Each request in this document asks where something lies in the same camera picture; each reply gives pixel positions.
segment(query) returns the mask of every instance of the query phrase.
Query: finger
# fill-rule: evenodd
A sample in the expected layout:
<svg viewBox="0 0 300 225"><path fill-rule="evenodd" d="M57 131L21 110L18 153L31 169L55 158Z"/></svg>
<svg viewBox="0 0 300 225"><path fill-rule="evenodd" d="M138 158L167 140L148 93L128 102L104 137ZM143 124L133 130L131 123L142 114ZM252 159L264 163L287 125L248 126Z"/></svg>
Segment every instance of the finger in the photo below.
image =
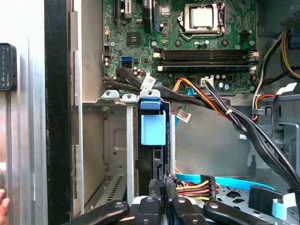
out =
<svg viewBox="0 0 300 225"><path fill-rule="evenodd" d="M0 221L1 220L4 221L5 216L6 216L7 212L8 212L9 203L10 203L10 199L9 198L5 198L1 202L1 205L0 205Z"/></svg>
<svg viewBox="0 0 300 225"><path fill-rule="evenodd" d="M0 189L0 202L2 202L4 194L5 194L5 190Z"/></svg>
<svg viewBox="0 0 300 225"><path fill-rule="evenodd" d="M3 225L8 225L8 217L5 216L5 219L4 219L4 222L3 222Z"/></svg>

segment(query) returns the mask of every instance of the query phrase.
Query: white plastic clip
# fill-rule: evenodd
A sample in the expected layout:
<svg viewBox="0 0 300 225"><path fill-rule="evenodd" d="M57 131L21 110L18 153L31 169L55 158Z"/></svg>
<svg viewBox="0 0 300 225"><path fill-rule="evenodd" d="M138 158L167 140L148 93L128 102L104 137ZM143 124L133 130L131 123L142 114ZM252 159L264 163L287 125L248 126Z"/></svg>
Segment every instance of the white plastic clip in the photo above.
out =
<svg viewBox="0 0 300 225"><path fill-rule="evenodd" d="M230 113L232 113L232 112L233 112L232 109L228 109L228 111L227 111L225 114L228 115L228 114L230 114Z"/></svg>

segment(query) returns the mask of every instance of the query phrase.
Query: cpu socket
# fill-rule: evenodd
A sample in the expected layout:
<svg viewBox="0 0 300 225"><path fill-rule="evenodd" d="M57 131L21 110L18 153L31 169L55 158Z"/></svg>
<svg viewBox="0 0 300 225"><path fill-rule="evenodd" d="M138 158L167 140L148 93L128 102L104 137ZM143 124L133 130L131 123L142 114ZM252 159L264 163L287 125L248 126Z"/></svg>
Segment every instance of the cpu socket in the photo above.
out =
<svg viewBox="0 0 300 225"><path fill-rule="evenodd" d="M187 40L195 36L221 36L225 33L225 3L186 4L178 23L180 34Z"/></svg>

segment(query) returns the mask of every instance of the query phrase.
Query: chipset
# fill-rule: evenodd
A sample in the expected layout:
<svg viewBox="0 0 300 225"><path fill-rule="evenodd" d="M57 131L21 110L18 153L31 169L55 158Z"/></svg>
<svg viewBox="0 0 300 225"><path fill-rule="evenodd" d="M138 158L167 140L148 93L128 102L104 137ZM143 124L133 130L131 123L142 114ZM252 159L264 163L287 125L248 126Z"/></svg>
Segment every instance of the chipset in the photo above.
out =
<svg viewBox="0 0 300 225"><path fill-rule="evenodd" d="M128 47L138 47L141 45L141 33L130 32L127 33L127 46Z"/></svg>
<svg viewBox="0 0 300 225"><path fill-rule="evenodd" d="M180 35L186 40L225 33L225 3L186 4L178 17Z"/></svg>

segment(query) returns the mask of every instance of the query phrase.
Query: ram slot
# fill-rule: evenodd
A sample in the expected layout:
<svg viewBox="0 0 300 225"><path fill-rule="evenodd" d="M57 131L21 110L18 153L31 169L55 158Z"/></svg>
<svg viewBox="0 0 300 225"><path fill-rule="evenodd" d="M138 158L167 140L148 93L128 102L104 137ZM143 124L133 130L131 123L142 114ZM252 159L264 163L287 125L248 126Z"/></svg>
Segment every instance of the ram slot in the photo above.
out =
<svg viewBox="0 0 300 225"><path fill-rule="evenodd" d="M155 49L159 58L159 71L188 72L205 71L247 71L257 65L250 60L248 50L164 50Z"/></svg>

